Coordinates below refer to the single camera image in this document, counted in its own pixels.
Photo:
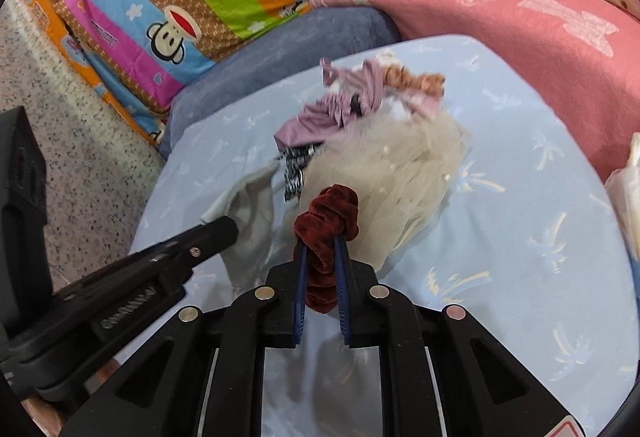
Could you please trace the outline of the grey white sock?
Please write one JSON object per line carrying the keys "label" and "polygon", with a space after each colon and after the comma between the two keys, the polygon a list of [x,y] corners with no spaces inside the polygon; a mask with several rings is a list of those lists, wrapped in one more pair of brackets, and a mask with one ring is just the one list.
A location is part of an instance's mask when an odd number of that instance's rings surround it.
{"label": "grey white sock", "polygon": [[236,294],[264,282],[273,265],[291,258],[295,211],[282,203],[280,192],[284,185],[274,178],[279,170],[280,162],[271,160],[243,176],[201,216],[203,223],[226,216],[238,228],[236,241],[221,252]]}

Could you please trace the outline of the dark red velvet scrunchie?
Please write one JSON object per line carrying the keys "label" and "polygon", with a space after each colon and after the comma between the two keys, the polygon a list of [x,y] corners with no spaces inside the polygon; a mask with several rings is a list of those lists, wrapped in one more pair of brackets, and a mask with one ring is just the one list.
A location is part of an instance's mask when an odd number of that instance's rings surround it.
{"label": "dark red velvet scrunchie", "polygon": [[306,247],[305,303],[317,313],[337,305],[335,239],[354,240],[358,228],[358,196],[343,185],[324,188],[294,221],[294,255]]}

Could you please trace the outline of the beige tulle fabric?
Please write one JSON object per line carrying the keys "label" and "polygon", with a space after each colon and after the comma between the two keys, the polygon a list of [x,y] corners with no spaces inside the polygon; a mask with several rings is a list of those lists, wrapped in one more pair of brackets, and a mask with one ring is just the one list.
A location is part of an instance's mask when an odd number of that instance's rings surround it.
{"label": "beige tulle fabric", "polygon": [[448,113],[396,119],[376,113],[327,140],[305,168],[298,202],[343,185],[358,196],[352,258],[376,271],[439,210],[468,151],[469,132]]}

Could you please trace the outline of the mauve drawstring bag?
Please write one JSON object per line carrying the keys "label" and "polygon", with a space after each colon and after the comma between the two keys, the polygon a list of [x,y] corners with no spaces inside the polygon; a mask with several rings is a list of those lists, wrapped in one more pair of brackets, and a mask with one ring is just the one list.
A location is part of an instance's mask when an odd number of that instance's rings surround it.
{"label": "mauve drawstring bag", "polygon": [[323,85],[340,83],[337,92],[326,92],[318,100],[304,105],[273,138],[280,151],[321,144],[352,122],[370,116],[382,105],[383,70],[373,59],[364,60],[359,69],[335,67],[328,58],[320,60]]}

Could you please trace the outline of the spotted tan scrunchie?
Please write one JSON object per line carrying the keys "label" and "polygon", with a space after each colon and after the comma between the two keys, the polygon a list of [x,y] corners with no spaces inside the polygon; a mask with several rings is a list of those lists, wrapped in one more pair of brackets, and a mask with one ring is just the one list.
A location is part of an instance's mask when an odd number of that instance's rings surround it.
{"label": "spotted tan scrunchie", "polygon": [[383,69],[383,81],[386,86],[401,92],[421,92],[434,98],[442,98],[446,78],[440,73],[413,74],[405,66],[392,64]]}

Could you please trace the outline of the white-lined round trash bin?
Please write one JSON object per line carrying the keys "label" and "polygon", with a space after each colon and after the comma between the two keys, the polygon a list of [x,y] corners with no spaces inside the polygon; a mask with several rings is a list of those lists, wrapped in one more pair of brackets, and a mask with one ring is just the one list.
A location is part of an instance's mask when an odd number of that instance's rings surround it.
{"label": "white-lined round trash bin", "polygon": [[614,171],[605,182],[620,229],[634,261],[640,249],[640,134],[632,135],[627,163]]}

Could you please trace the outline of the leopard print fabric strip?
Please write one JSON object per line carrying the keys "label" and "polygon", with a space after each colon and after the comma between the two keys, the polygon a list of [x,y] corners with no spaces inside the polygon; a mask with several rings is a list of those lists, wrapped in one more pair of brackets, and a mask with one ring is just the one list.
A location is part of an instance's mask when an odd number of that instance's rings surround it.
{"label": "leopard print fabric strip", "polygon": [[284,162],[284,200],[298,199],[304,188],[304,171],[322,144],[285,147],[280,151]]}

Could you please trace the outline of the dark blue plush pillow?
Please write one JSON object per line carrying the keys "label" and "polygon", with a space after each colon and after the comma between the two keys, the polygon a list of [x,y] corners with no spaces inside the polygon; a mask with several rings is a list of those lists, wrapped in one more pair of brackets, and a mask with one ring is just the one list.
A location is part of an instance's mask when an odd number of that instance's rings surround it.
{"label": "dark blue plush pillow", "polygon": [[184,131],[262,88],[335,60],[400,41],[385,12],[371,7],[314,9],[247,42],[186,85],[171,104],[160,155],[167,159]]}

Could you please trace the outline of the pink fleece blanket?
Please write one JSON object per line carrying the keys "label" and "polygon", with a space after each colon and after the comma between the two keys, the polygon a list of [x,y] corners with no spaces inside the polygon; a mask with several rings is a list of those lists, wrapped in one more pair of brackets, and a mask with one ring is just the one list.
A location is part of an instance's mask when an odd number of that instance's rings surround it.
{"label": "pink fleece blanket", "polygon": [[310,0],[368,6],[409,40],[472,36],[532,85],[601,178],[639,131],[639,21],[605,0]]}

